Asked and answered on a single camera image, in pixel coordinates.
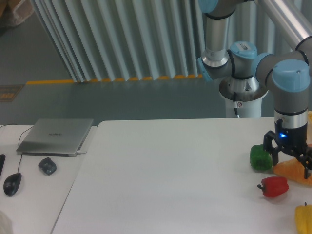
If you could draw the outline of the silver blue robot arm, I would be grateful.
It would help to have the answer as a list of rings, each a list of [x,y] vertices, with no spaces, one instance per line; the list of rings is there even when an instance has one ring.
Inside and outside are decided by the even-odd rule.
[[[207,20],[205,50],[198,59],[203,77],[221,78],[224,98],[239,102],[262,98],[268,91],[274,100],[274,130],[264,135],[263,147],[273,160],[283,152],[303,166],[304,178],[312,171],[312,149],[307,145],[309,87],[312,74],[312,26],[291,0],[257,0],[279,28],[292,51],[282,56],[258,54],[256,47],[237,41],[226,48],[229,19],[238,0],[201,0]]]

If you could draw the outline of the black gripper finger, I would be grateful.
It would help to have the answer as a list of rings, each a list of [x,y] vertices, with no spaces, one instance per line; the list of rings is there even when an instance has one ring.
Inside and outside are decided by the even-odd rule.
[[[281,151],[281,147],[278,145],[273,147],[273,142],[275,142],[275,133],[273,131],[268,131],[263,137],[263,149],[271,155],[272,164],[276,166],[279,163],[278,154]]]
[[[304,167],[304,178],[308,179],[312,171],[312,148],[305,147],[303,153],[296,158]]]

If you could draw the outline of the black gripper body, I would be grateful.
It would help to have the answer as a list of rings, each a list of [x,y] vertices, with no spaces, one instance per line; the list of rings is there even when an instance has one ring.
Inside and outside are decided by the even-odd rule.
[[[307,127],[305,124],[299,128],[284,128],[283,120],[275,123],[275,142],[281,151],[292,156],[300,156],[307,149]]]

